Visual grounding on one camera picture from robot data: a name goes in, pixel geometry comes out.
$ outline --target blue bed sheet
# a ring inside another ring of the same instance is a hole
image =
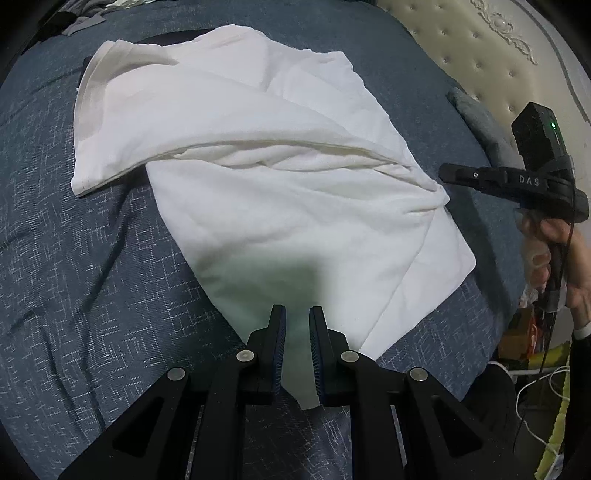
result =
[[[446,99],[456,82],[376,7],[180,0],[105,18],[31,48],[0,89],[0,421],[41,480],[57,478],[171,366],[241,347],[164,226],[144,171],[83,199],[70,190],[76,84],[105,40],[236,23],[293,47],[342,50],[429,175],[443,162],[487,165]],[[478,266],[380,362],[425,367],[462,397],[515,308],[522,271],[513,205],[448,192]],[[284,393],[277,408],[247,410],[246,479],[350,473],[346,409],[302,412]]]

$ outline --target black sleeve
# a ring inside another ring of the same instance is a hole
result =
[[[591,427],[591,336],[575,340],[570,348],[570,403],[564,427],[567,463]]]

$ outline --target silver bolt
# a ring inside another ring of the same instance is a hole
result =
[[[357,360],[359,360],[359,354],[353,350],[345,350],[342,354],[340,354],[340,357],[343,362],[347,362],[348,364],[354,364]]]
[[[180,367],[171,368],[170,370],[168,370],[166,376],[169,380],[176,382],[177,380],[182,380],[184,378],[185,371]]]
[[[429,376],[429,374],[423,368],[413,368],[410,371],[410,376],[413,380],[416,380],[417,382],[424,382]]]
[[[250,362],[255,358],[255,354],[250,350],[241,350],[236,354],[236,358],[239,362]]]

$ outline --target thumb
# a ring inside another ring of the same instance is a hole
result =
[[[569,240],[570,225],[559,218],[547,218],[540,222],[540,230],[550,242],[565,244]]]

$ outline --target tufted cream headboard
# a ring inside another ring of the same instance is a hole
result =
[[[491,1],[378,0],[378,6],[400,20],[432,60],[488,107],[514,146],[511,122],[523,107],[529,101],[550,107],[573,157],[579,188],[591,193],[591,90],[588,95],[584,91],[589,79],[572,71],[572,59],[565,60],[570,49],[561,55],[557,42],[562,39],[553,41],[518,0]]]

